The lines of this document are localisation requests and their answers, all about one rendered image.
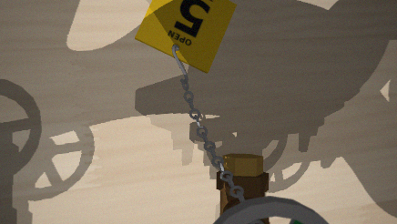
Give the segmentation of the grey pipe manifold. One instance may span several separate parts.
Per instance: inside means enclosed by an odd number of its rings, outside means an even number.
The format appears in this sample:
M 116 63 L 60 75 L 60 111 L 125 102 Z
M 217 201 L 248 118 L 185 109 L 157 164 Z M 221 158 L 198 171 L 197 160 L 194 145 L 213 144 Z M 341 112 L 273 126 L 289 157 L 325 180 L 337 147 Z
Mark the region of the grey pipe manifold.
M 232 197 L 228 181 L 221 180 L 221 172 L 217 172 L 220 215 L 213 224 L 249 224 L 255 219 L 270 224 L 271 217 L 291 219 L 289 224 L 329 224 L 316 211 L 294 199 L 265 197 L 269 190 L 269 173 L 263 172 L 263 156 L 228 154 L 223 155 L 223 159 L 224 169 L 233 173 L 234 186 L 244 189 L 245 200 L 239 202 Z

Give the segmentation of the yellow square tag on metal chain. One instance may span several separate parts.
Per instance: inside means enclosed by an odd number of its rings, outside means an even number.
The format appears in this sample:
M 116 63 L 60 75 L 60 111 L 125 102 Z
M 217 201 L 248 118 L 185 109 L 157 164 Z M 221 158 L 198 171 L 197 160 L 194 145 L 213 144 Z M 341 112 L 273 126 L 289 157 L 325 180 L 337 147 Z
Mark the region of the yellow square tag on metal chain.
M 204 149 L 211 153 L 213 166 L 219 168 L 221 180 L 228 181 L 229 194 L 244 201 L 244 189 L 234 186 L 233 173 L 223 167 L 224 159 L 216 157 L 215 144 L 208 141 L 208 130 L 199 123 L 200 112 L 193 106 L 193 94 L 188 91 L 188 75 L 180 61 L 208 73 L 219 45 L 228 28 L 236 4 L 230 0 L 152 0 L 146 15 L 137 31 L 135 39 L 176 59 L 185 79 L 180 79 L 186 92 L 184 99 L 189 103 L 189 116 L 196 119 L 197 135 L 203 138 Z M 175 48 L 178 51 L 175 51 Z M 185 84 L 187 88 L 185 87 Z M 187 99 L 187 94 L 191 95 Z M 198 116 L 192 116 L 196 111 Z M 203 128 L 205 133 L 200 135 Z M 211 144 L 207 148 L 207 144 Z M 216 159 L 220 159 L 218 164 Z M 224 174 L 229 174 L 223 178 Z M 237 194 L 233 190 L 238 188 Z

